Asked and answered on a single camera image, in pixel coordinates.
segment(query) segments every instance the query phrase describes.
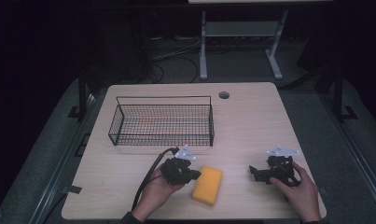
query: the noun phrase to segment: wooden table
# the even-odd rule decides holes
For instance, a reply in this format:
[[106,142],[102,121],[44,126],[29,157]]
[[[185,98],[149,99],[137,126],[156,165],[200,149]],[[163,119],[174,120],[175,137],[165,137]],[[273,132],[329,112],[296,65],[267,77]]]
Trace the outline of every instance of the wooden table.
[[[218,94],[226,91],[229,99]],[[73,186],[63,207],[66,219],[122,218],[132,207],[133,198],[146,172],[168,147],[114,146],[108,131],[117,106],[117,96],[210,95],[214,109],[215,139],[212,147],[192,147],[197,160],[190,169],[202,165],[223,171],[215,206],[191,199],[195,181],[176,192],[150,218],[154,219],[265,219],[294,218],[294,210],[275,186],[255,182],[248,166],[268,169],[267,150],[278,145],[300,150],[294,156],[309,175],[310,169],[300,149],[277,89],[271,83],[205,83],[112,86],[91,133]],[[322,217],[326,208],[320,199]]]

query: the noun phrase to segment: black wire basket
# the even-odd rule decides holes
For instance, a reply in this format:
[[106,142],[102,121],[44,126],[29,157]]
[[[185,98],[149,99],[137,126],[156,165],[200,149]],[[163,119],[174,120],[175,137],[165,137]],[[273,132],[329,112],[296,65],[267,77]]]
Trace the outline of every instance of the black wire basket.
[[[122,98],[208,98],[208,104],[122,105]],[[118,105],[109,130],[114,146],[212,146],[214,119],[211,96],[117,97]]]

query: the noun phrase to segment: floor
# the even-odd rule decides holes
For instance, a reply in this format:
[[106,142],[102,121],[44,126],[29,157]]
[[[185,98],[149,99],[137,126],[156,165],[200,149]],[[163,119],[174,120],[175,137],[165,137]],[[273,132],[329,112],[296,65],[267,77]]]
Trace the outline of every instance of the floor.
[[[171,52],[175,55],[156,61],[153,73],[141,83],[266,81],[282,87],[307,73],[296,66],[304,41],[281,42],[276,59],[284,79],[275,80],[264,53],[271,39],[214,38],[208,42],[208,79],[200,80],[197,41],[195,38],[152,40],[157,58]],[[175,53],[185,48],[189,51]],[[332,91],[316,92],[317,80],[314,77],[293,90],[279,90],[279,93],[323,197],[326,220],[376,223],[375,190],[368,181],[371,174],[361,168],[365,161],[376,179],[376,120],[360,102],[354,87],[344,81],[343,105],[349,105],[358,119],[348,119],[343,124],[336,121],[329,106]],[[78,105],[77,81],[71,83],[4,200],[0,223],[118,223],[117,220],[65,220],[61,216],[65,188],[73,181],[105,94],[106,88],[103,88],[91,95],[88,114],[77,122],[76,118],[68,118],[71,108]],[[356,156],[357,148],[364,160],[356,159],[360,158]],[[298,220],[264,222],[299,223]]]

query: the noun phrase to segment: human hand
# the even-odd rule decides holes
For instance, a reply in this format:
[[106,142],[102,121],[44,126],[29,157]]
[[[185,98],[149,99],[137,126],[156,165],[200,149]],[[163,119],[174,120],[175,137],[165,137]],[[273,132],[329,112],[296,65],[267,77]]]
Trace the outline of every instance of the human hand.
[[300,185],[290,188],[280,180],[272,177],[270,182],[281,190],[303,222],[319,221],[318,188],[307,175],[307,171],[292,161],[293,168],[300,175]]
[[184,186],[167,183],[161,175],[160,167],[158,167],[149,178],[142,191],[140,201],[132,210],[132,215],[139,221],[144,222],[154,211],[162,207],[174,192]]

